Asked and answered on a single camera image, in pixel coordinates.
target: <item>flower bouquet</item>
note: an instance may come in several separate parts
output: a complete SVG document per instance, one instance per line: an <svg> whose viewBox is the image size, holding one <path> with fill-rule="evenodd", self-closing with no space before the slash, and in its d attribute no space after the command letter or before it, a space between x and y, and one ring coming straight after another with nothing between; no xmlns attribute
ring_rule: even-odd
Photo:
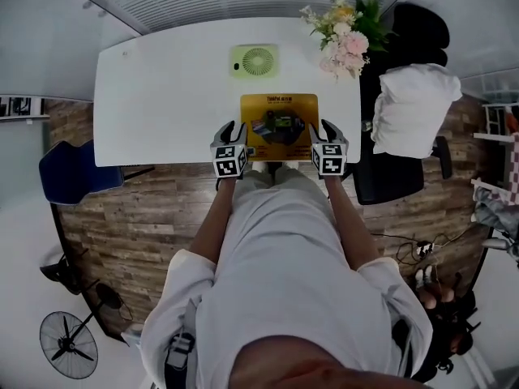
<svg viewBox="0 0 519 389"><path fill-rule="evenodd" d="M324 53L320 67L338 77L348 71L354 78L362 73L369 62L367 50L385 50L387 32L380 24L378 0L356 0L355 7L346 0L332 0L332 7L322 16L310 6L300 10L302 19L321 33L321 50Z"/></svg>

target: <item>white table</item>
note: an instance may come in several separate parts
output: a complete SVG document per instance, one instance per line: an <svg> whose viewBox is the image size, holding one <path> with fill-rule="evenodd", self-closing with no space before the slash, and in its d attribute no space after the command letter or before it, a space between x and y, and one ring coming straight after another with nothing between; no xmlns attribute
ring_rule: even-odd
<svg viewBox="0 0 519 389"><path fill-rule="evenodd" d="M319 68L319 37L300 19L230 19L142 36L106 49L94 96L96 163L147 165L211 161L209 144L230 120L240 121L243 94L316 94L319 116L350 141L360 159L358 79L338 81ZM235 45L278 45L280 70L270 79L235 79Z"/></svg>

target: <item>black fan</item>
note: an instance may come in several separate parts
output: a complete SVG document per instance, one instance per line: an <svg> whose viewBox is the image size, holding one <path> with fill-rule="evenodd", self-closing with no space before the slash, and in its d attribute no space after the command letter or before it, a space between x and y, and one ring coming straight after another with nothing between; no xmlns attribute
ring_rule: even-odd
<svg viewBox="0 0 519 389"><path fill-rule="evenodd" d="M98 284L96 292L101 303L83 322L70 313L55 311L40 325L40 345L45 357L68 378L84 379L94 373L97 345L87 323L104 304L115 310L122 305L119 295L109 286Z"/></svg>
<svg viewBox="0 0 519 389"><path fill-rule="evenodd" d="M243 55L242 64L251 75L265 75L274 65L274 57L266 49L254 48Z"/></svg>

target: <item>hair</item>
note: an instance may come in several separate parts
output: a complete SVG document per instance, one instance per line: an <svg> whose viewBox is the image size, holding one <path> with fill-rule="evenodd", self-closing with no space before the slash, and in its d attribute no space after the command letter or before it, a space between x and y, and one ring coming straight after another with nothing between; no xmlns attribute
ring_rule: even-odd
<svg viewBox="0 0 519 389"><path fill-rule="evenodd" d="M460 340L460 343L457 346L457 352L456 354L459 356L463 356L465 353L467 353L474 344L474 339L472 338L472 335L469 332L466 332L463 337Z"/></svg>

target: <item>yellow book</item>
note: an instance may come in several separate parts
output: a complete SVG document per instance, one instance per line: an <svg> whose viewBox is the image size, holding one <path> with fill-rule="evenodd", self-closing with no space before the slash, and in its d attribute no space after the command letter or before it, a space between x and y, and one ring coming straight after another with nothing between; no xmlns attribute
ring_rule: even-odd
<svg viewBox="0 0 519 389"><path fill-rule="evenodd" d="M247 124L249 161L311 159L308 128L319 128L317 96L313 94L243 95L242 122Z"/></svg>

